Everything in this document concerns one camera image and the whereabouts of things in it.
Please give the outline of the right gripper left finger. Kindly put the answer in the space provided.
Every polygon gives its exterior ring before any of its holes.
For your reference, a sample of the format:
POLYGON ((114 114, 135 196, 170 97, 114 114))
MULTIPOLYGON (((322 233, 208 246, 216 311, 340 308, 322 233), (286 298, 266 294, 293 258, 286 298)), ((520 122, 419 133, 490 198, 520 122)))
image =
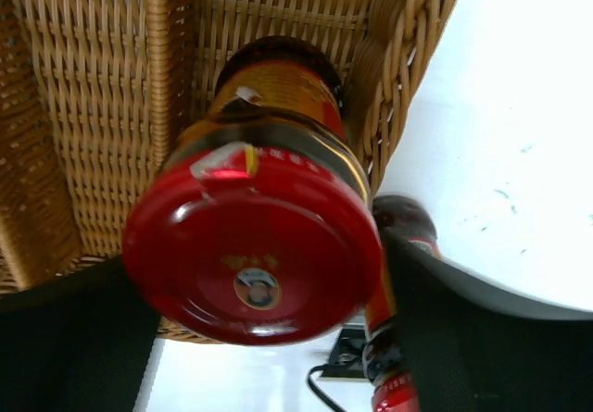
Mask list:
POLYGON ((159 322, 118 257, 2 298, 2 410, 132 411, 159 322))

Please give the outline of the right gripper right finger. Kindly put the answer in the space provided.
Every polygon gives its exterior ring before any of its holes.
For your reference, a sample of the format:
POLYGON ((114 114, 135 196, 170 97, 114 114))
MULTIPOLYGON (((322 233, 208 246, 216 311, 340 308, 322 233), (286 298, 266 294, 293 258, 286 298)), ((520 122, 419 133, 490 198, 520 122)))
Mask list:
POLYGON ((475 277, 394 234, 397 331, 423 411, 589 411, 592 314, 475 277))

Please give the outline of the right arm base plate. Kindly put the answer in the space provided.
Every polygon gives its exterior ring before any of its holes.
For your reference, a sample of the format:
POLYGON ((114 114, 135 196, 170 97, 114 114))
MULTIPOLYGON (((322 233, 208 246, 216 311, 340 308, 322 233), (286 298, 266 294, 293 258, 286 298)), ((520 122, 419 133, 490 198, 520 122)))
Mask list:
POLYGON ((347 324, 339 332, 326 360, 323 380, 365 381, 361 356, 366 343, 365 330, 359 324, 347 324))

